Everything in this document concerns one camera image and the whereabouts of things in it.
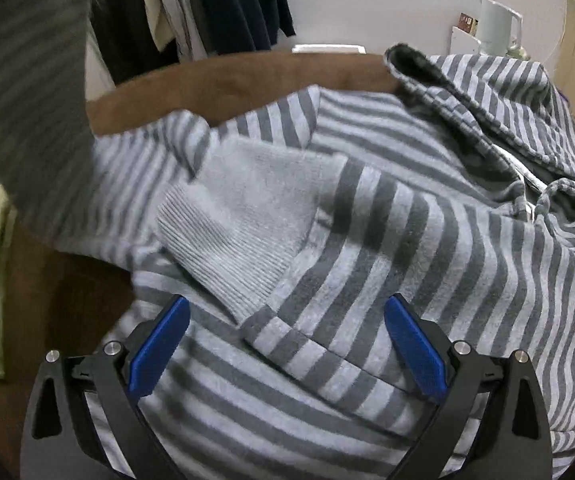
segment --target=metal screw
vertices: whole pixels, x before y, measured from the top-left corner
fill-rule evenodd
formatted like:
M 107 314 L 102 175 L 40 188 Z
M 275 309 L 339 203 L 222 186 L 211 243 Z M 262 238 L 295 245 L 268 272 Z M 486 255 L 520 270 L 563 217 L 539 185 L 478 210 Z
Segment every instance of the metal screw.
M 472 351 L 472 347 L 465 341 L 457 341 L 454 343 L 454 351 L 459 355 L 468 355 Z
M 529 361 L 529 355 L 527 355 L 527 352 L 524 350 L 517 350 L 516 352 L 514 352 L 514 358 L 519 363 L 526 363 Z
M 55 363 L 58 361 L 58 359 L 61 357 L 61 354 L 59 353 L 58 350 L 50 350 L 47 354 L 46 354 L 46 361 L 49 363 Z
M 116 355 L 122 349 L 123 347 L 121 346 L 121 343 L 119 343 L 118 341 L 110 341 L 109 343 L 107 343 L 106 346 L 103 347 L 103 351 L 105 352 L 106 355 Z

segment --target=white mug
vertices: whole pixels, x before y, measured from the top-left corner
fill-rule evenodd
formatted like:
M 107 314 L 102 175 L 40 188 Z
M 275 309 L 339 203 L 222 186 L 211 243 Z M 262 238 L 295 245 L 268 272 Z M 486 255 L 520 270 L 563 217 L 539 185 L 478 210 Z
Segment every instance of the white mug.
M 521 47 L 523 16 L 493 0 L 481 0 L 481 13 L 476 38 L 481 41 L 481 53 L 490 56 L 507 56 L 510 48 L 512 20 L 517 20 L 516 46 Z

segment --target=gray and white striped fabric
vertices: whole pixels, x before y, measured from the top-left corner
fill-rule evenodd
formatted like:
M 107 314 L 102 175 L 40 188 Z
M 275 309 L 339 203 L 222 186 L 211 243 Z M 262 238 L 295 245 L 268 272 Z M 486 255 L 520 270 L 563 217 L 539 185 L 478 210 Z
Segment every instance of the gray and white striped fabric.
M 432 410 L 382 323 L 393 292 L 479 352 L 529 351 L 553 476 L 565 470 L 575 121 L 541 65 L 429 61 L 399 46 L 385 60 L 403 97 L 314 86 L 218 128 L 179 111 L 97 138 L 85 116 L 87 9 L 0 0 L 0 181 L 44 240 L 132 272 L 137 300 L 108 338 L 171 294 L 192 302 L 187 335 L 140 403 L 189 478 L 387 476 Z

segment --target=blue rubber tip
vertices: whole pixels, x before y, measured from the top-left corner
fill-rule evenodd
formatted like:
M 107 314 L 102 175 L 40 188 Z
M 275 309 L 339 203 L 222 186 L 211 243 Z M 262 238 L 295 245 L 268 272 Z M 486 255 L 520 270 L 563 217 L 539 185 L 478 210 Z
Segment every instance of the blue rubber tip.
M 384 309 L 390 339 L 426 397 L 440 404 L 447 395 L 445 363 L 406 306 L 391 296 Z
M 179 297 L 130 363 L 128 393 L 132 399 L 138 400 L 154 391 L 189 325 L 190 302 Z

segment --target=beige garment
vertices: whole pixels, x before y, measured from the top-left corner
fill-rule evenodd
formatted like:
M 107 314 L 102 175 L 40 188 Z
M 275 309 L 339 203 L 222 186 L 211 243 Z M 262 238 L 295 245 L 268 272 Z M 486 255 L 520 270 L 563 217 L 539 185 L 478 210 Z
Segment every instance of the beige garment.
M 174 40 L 174 33 L 164 12 L 161 0 L 143 0 L 146 4 L 146 16 L 152 39 L 159 52 Z

